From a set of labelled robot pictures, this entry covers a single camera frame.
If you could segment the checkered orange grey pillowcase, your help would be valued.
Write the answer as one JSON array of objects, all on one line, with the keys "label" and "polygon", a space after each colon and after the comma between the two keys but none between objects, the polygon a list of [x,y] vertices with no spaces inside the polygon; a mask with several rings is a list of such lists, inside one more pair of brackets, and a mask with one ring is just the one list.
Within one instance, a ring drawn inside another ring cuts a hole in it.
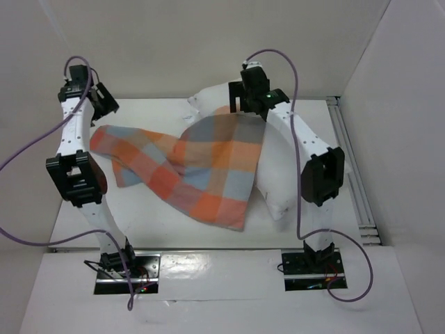
[{"label": "checkered orange grey pillowcase", "polygon": [[103,125],[90,149],[111,160],[118,187],[144,184],[196,221],[243,230],[265,127],[261,117],[224,106],[179,137]]}]

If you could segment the white pillow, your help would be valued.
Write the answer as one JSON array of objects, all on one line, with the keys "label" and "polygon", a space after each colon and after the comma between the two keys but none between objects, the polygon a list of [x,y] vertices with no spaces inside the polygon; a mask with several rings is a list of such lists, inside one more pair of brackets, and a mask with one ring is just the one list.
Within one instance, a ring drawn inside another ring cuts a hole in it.
[{"label": "white pillow", "polygon": [[[189,97],[188,103],[197,118],[210,116],[220,107],[229,105],[228,84],[204,88]],[[282,103],[268,112],[255,180],[270,215],[276,221],[296,205],[297,199],[296,151],[291,135],[290,108],[290,104]],[[332,123],[328,120],[325,101],[298,100],[295,113],[300,163],[305,167],[312,155],[321,156],[328,148],[337,148],[338,144]]]}]

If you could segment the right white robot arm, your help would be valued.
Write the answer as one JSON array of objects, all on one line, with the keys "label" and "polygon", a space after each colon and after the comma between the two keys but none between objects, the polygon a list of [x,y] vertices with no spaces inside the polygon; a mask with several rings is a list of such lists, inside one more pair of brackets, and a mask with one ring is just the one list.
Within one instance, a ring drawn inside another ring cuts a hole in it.
[{"label": "right white robot arm", "polygon": [[345,154],[312,131],[281,89],[270,87],[261,63],[244,62],[240,80],[228,86],[231,112],[254,113],[266,123],[256,186],[274,221],[296,210],[303,264],[318,273],[334,253],[333,201],[343,186]]}]

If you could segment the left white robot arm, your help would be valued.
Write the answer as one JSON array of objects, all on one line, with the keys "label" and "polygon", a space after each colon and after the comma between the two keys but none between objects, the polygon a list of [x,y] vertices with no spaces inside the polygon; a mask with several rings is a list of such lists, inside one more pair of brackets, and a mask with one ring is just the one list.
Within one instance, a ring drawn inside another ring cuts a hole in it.
[{"label": "left white robot arm", "polygon": [[58,94],[65,123],[57,153],[46,160],[46,169],[63,200],[99,231],[99,266],[128,278],[136,272],[136,256],[108,207],[106,176],[90,153],[90,128],[119,105],[102,82],[93,81],[87,65],[65,71],[70,77]]}]

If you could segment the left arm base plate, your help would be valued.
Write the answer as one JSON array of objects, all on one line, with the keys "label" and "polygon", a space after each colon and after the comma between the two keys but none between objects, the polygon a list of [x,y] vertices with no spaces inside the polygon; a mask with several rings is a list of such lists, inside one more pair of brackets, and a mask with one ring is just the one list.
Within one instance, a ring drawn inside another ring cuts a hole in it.
[{"label": "left arm base plate", "polygon": [[[105,269],[99,262],[84,260],[83,263],[96,273],[94,295],[128,294],[129,286],[125,270]],[[161,254],[136,252],[129,275],[133,290],[137,294],[157,294]]]}]

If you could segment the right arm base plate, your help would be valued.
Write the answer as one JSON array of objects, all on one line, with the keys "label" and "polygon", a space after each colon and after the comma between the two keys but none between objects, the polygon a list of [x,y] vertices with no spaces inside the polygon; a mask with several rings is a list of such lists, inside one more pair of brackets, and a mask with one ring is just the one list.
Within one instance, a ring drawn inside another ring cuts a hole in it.
[{"label": "right arm base plate", "polygon": [[312,291],[327,289],[346,289],[348,287],[343,261],[339,249],[322,264],[311,267],[302,249],[282,250],[281,262],[277,270],[284,276],[286,292]]}]

